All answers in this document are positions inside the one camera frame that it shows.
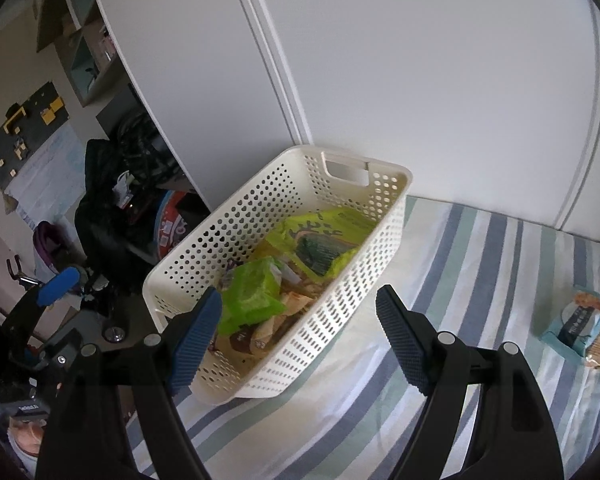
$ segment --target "perforated basket wall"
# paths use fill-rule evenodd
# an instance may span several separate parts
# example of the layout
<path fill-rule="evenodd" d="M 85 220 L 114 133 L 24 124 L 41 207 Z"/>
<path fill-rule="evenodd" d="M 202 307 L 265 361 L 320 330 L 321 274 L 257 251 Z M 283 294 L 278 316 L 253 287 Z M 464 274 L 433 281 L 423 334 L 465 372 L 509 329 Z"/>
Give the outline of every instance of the perforated basket wall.
<path fill-rule="evenodd" d="M 368 185 L 348 180 L 360 171 L 368 176 Z M 395 164 L 314 146 L 290 148 L 213 211 L 152 270 L 142 294 L 161 332 L 168 317 L 192 309 L 209 285 L 218 284 L 229 258 L 247 259 L 282 219 L 338 206 L 356 209 L 377 222 L 339 277 L 249 374 L 241 376 L 220 352 L 206 352 L 191 385 L 197 398 L 222 404 L 233 397 L 273 397 L 308 367 L 398 250 L 411 180 L 409 170 Z"/>

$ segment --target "green snack bag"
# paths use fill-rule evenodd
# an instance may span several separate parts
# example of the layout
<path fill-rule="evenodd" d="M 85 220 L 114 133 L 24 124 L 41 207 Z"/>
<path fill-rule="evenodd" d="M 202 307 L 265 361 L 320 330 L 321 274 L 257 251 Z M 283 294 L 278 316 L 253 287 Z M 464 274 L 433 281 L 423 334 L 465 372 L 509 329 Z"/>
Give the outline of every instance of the green snack bag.
<path fill-rule="evenodd" d="M 265 240 L 322 283 L 344 269 L 375 226 L 362 213 L 339 207 L 286 218 Z"/>
<path fill-rule="evenodd" d="M 278 300 L 282 273 L 272 256 L 232 270 L 231 283 L 222 292 L 219 335 L 231 335 L 242 325 L 262 323 L 285 311 Z"/>

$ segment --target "paper poster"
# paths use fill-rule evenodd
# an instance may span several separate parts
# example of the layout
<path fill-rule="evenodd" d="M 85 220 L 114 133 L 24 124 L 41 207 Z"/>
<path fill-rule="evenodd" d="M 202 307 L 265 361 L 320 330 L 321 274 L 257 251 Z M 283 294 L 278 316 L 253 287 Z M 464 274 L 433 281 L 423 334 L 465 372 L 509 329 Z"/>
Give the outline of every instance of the paper poster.
<path fill-rule="evenodd" d="M 31 227 L 47 220 L 55 224 L 84 194 L 84 153 L 66 122 L 31 155 L 5 193 L 18 201 L 20 217 Z"/>

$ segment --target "basket handle hole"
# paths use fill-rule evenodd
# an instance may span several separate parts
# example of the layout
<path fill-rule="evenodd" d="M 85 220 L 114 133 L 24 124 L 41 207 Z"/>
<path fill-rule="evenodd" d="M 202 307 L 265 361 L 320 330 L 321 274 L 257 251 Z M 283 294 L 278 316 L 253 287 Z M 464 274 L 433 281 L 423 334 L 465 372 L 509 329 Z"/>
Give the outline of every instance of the basket handle hole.
<path fill-rule="evenodd" d="M 324 167 L 327 174 L 332 178 L 339 178 L 364 187 L 369 185 L 369 172 L 365 168 L 341 164 L 340 162 L 326 159 Z"/>

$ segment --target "blue striped fabric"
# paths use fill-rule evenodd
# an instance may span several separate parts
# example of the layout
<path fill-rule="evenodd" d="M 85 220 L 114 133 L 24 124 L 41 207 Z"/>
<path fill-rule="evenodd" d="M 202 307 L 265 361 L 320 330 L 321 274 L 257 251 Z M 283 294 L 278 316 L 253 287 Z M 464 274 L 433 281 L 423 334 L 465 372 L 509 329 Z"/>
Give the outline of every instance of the blue striped fabric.
<path fill-rule="evenodd" d="M 600 244 L 461 205 L 408 199 L 403 242 L 376 287 L 391 283 L 439 330 L 487 348 L 515 341 L 538 378 L 570 476 L 600 440 L 600 370 L 575 366 L 537 335 L 574 284 L 600 293 Z M 176 399 L 215 479 L 384 480 L 413 433 L 424 398 L 409 386 L 375 315 L 376 290 L 280 396 L 205 406 Z M 470 388 L 444 475 L 458 471 L 478 391 Z M 140 471 L 154 476 L 137 419 Z"/>

